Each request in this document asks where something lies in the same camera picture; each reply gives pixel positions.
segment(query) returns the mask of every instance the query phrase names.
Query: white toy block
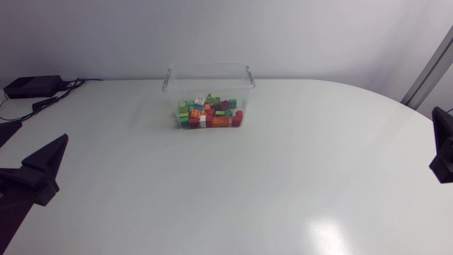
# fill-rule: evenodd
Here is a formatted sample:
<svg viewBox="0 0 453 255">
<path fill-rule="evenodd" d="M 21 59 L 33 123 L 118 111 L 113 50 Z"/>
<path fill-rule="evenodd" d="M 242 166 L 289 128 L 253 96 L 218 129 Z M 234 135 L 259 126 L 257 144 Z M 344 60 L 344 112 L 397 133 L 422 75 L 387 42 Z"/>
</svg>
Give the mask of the white toy block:
<svg viewBox="0 0 453 255">
<path fill-rule="evenodd" d="M 200 116 L 200 127 L 205 128 L 206 127 L 206 115 Z"/>
<path fill-rule="evenodd" d="M 206 98 L 204 98 L 203 96 L 197 96 L 197 98 L 195 99 L 195 104 L 198 104 L 199 106 L 205 106 L 205 101 Z"/>
</svg>

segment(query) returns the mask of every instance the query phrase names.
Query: metal frame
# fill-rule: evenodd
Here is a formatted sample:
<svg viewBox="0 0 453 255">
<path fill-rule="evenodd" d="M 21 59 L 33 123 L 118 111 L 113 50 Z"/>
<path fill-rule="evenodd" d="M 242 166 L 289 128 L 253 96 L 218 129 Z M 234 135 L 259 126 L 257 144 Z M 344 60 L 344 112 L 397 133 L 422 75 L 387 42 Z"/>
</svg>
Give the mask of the metal frame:
<svg viewBox="0 0 453 255">
<path fill-rule="evenodd" d="M 401 103 L 417 110 L 453 64 L 453 26 Z"/>
</svg>

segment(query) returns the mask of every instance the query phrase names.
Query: white table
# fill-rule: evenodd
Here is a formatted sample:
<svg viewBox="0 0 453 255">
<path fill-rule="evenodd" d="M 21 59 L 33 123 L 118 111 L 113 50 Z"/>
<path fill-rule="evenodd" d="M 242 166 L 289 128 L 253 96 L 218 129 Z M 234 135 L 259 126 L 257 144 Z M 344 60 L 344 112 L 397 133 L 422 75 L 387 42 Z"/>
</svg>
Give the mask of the white table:
<svg viewBox="0 0 453 255">
<path fill-rule="evenodd" d="M 24 122 L 1 167 L 69 143 L 61 191 L 6 254 L 453 254 L 453 185 L 428 168 L 421 114 L 344 84 L 258 80 L 242 127 L 178 130 L 161 82 L 91 82 Z"/>
</svg>

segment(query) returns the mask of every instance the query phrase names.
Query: plastic bin handle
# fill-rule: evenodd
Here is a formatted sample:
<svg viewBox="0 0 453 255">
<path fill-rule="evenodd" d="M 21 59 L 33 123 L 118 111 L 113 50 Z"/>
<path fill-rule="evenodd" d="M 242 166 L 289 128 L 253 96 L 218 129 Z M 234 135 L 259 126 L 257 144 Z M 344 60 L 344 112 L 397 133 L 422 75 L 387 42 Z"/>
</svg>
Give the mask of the plastic bin handle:
<svg viewBox="0 0 453 255">
<path fill-rule="evenodd" d="M 167 91 L 168 80 L 170 79 L 171 69 L 168 68 L 167 75 L 165 76 L 164 82 L 162 84 L 162 91 Z"/>
<path fill-rule="evenodd" d="M 246 67 L 248 78 L 250 79 L 250 83 L 253 85 L 253 88 L 255 88 L 255 78 L 253 78 L 253 74 L 250 71 L 250 67 Z"/>
</svg>

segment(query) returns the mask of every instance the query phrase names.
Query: dark red toy block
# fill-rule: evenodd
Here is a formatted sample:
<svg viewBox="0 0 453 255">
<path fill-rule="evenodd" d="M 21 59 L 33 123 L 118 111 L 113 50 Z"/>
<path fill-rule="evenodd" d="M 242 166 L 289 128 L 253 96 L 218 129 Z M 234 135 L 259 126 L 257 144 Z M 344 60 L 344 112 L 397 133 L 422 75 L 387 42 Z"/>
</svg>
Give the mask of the dark red toy block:
<svg viewBox="0 0 453 255">
<path fill-rule="evenodd" d="M 191 118 L 191 119 L 189 119 L 189 126 L 190 126 L 190 128 L 199 128 L 200 127 L 200 119 L 199 118 Z"/>
<path fill-rule="evenodd" d="M 206 127 L 212 128 L 212 115 L 206 116 Z"/>
<path fill-rule="evenodd" d="M 222 101 L 220 103 L 220 108 L 225 111 L 225 110 L 228 110 L 229 109 L 229 102 L 228 100 L 225 100 L 225 101 Z"/>
<path fill-rule="evenodd" d="M 241 122 L 242 122 L 242 117 L 241 116 L 233 116 L 233 122 L 232 122 L 232 126 L 237 128 L 241 125 Z"/>
</svg>

